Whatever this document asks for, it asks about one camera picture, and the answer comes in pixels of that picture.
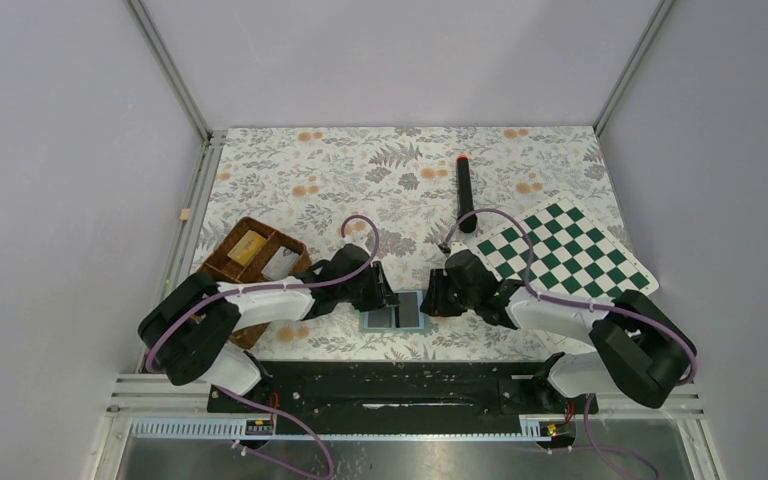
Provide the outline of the dark credit card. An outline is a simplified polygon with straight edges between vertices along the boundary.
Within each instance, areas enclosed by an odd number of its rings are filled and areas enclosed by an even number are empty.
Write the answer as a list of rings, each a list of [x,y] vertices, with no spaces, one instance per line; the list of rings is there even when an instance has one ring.
[[[399,329],[420,329],[423,326],[422,313],[419,310],[420,293],[418,291],[400,292],[398,299],[399,306],[395,325]]]

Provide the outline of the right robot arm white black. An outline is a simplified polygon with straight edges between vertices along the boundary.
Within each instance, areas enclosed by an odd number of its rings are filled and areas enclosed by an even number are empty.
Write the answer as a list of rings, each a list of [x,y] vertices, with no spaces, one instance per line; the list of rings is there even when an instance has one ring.
[[[431,317],[473,312],[492,326],[539,330],[592,346],[591,353],[559,353],[537,373],[533,396],[549,412],[580,395],[606,393],[658,409],[697,368],[693,343],[642,292],[626,290],[598,302],[541,291],[522,279],[497,279],[469,250],[431,271],[420,310]]]

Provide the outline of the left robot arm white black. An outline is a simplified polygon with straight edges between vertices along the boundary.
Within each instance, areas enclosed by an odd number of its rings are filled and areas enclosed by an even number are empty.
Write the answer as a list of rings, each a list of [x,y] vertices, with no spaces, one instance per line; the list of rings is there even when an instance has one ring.
[[[232,335],[276,321],[326,316],[340,304],[369,312],[398,304],[380,262],[363,247],[342,246],[329,260],[281,280],[218,282],[196,273],[176,287],[139,324],[147,348],[144,367],[175,386],[196,380],[231,392],[248,411],[269,401],[264,369]]]

